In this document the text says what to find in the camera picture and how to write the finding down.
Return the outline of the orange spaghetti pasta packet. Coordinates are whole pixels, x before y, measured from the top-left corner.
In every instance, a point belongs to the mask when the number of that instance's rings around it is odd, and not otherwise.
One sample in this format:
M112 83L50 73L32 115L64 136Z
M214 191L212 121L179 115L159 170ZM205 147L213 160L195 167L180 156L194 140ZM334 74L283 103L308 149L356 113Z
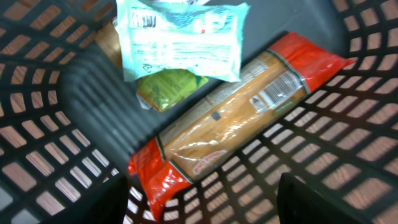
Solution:
M131 156L155 221L167 202L224 163L241 145L352 60L289 32Z

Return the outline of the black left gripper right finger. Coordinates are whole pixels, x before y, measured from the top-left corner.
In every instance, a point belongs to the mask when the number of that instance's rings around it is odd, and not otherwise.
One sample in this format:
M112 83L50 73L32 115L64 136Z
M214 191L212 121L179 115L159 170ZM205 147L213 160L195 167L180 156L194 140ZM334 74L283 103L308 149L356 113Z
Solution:
M280 224L359 224L361 217L333 205L318 192L284 172L277 192Z

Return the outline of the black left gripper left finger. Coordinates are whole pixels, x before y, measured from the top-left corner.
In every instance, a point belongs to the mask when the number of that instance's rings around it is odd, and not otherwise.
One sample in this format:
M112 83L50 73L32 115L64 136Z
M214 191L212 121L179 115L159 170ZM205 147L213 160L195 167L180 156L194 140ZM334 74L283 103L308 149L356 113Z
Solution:
M127 209L129 182L122 174L82 197L40 224L122 224Z

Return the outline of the light blue snack packet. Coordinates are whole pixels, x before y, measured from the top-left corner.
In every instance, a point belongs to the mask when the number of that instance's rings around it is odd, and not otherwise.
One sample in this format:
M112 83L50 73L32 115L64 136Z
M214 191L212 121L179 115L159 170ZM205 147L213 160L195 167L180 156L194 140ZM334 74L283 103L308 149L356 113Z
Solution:
M166 69L240 81L247 3L117 0L116 6L125 81Z

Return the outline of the green snack packet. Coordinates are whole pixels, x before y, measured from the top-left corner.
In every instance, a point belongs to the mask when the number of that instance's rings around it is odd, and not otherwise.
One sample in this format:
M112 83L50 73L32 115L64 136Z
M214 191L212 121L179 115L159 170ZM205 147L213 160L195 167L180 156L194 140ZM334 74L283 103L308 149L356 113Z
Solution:
M166 69L141 78L137 97L145 106L163 113L180 103L209 81L188 70Z

